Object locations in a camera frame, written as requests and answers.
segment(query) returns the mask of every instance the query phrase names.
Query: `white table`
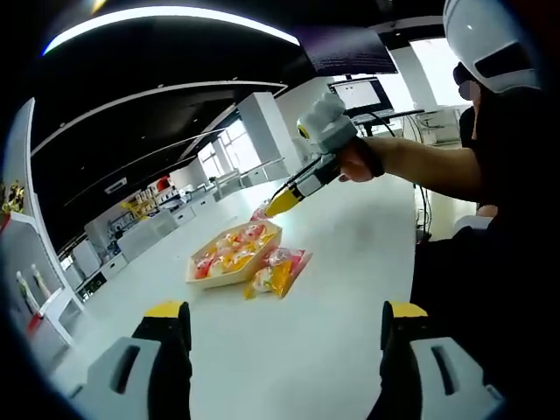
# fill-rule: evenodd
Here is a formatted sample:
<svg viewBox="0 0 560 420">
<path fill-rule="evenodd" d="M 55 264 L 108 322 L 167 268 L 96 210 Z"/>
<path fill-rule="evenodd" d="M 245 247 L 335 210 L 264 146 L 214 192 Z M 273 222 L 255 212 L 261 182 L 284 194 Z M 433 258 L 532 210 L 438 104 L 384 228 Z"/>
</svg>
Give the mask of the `white table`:
<svg viewBox="0 0 560 420">
<path fill-rule="evenodd" d="M 218 204 L 245 221 L 279 183 Z M 216 214 L 192 224 L 215 235 Z M 288 296 L 241 299 L 243 285 L 191 302 L 192 418 L 363 419 L 379 394 L 382 303 L 408 300 L 415 229 L 410 183 L 335 181 L 273 222 L 313 258 Z"/>
</svg>

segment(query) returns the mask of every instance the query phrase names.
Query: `ceiling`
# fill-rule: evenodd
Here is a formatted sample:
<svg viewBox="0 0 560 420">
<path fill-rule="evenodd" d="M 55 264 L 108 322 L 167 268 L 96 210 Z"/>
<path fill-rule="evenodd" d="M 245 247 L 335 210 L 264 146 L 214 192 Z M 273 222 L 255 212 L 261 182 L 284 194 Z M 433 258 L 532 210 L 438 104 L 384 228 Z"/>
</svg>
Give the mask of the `ceiling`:
<svg viewBox="0 0 560 420">
<path fill-rule="evenodd" d="M 14 82 L 16 87 L 24 84 L 24 94 L 13 98 L 14 104 L 25 96 L 36 99 L 31 148 L 42 146 L 33 155 L 32 173 L 56 249 L 118 200 L 189 162 L 177 163 L 190 141 L 159 150 L 199 135 L 251 92 L 277 93 L 280 87 L 276 84 L 293 88 L 313 77 L 296 45 L 238 25 L 189 17 L 143 18 L 108 25 L 39 58 L 53 36 L 87 18 L 83 3 L 55 3 L 46 8 L 50 18 L 42 17 L 38 22 L 42 30 L 34 32 L 33 42 L 28 41 L 32 55 L 21 62 L 30 70 L 22 71 L 24 78 Z M 296 25 L 370 26 L 398 18 L 433 16 L 441 14 L 443 3 L 336 0 L 326 7 L 319 0 L 108 0 L 100 13 L 141 5 L 191 5 L 252 18 L 290 33 Z M 212 81 L 255 83 L 192 86 Z M 185 84 L 191 86 L 125 101 L 64 127 L 108 102 L 151 89 L 157 92 L 160 86 Z M 61 126 L 61 134 L 44 143 Z M 191 156 L 210 139 L 205 137 Z M 126 187 L 110 196 L 103 192 L 124 176 L 129 182 Z"/>
</svg>

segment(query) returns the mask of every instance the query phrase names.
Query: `white helmet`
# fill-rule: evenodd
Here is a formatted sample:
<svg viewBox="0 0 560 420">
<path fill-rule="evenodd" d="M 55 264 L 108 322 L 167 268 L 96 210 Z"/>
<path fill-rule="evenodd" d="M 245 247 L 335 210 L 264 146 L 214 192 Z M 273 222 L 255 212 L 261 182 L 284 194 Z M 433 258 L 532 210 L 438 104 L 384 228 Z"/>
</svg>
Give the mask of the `white helmet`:
<svg viewBox="0 0 560 420">
<path fill-rule="evenodd" d="M 450 48 L 490 90 L 540 88 L 530 39 L 499 0 L 447 0 L 444 28 Z"/>
</svg>

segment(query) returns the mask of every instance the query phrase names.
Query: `white pillar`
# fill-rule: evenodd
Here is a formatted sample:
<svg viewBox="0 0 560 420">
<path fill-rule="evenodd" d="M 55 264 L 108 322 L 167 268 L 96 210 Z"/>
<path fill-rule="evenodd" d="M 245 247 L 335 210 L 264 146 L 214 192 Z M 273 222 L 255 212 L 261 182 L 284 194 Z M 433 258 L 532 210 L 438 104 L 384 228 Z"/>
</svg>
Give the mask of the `white pillar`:
<svg viewBox="0 0 560 420">
<path fill-rule="evenodd" d="M 439 109 L 436 97 L 422 67 L 422 63 L 411 46 L 392 50 L 395 63 L 409 89 L 415 109 L 433 111 Z"/>
<path fill-rule="evenodd" d="M 296 145 L 271 93 L 251 94 L 237 108 L 261 162 L 283 157 L 288 173 L 301 168 Z"/>
<path fill-rule="evenodd" d="M 212 143 L 213 149 L 216 151 L 216 157 L 220 161 L 221 169 L 224 170 L 224 174 L 230 173 L 234 168 L 229 163 L 228 156 L 226 155 L 226 149 L 221 143 L 220 139 Z"/>
</svg>

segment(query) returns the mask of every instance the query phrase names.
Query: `computer monitor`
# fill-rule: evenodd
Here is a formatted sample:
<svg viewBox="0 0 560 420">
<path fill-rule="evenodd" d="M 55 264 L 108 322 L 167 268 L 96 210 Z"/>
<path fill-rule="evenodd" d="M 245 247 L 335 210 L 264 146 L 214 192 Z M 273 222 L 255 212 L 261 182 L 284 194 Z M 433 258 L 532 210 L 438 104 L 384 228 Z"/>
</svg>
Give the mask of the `computer monitor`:
<svg viewBox="0 0 560 420">
<path fill-rule="evenodd" d="M 350 118 L 371 112 L 393 112 L 393 105 L 376 77 L 337 81 L 330 83 L 329 88 L 345 103 Z"/>
<path fill-rule="evenodd" d="M 396 74 L 396 66 L 373 29 L 301 26 L 293 30 L 319 76 Z"/>
</svg>

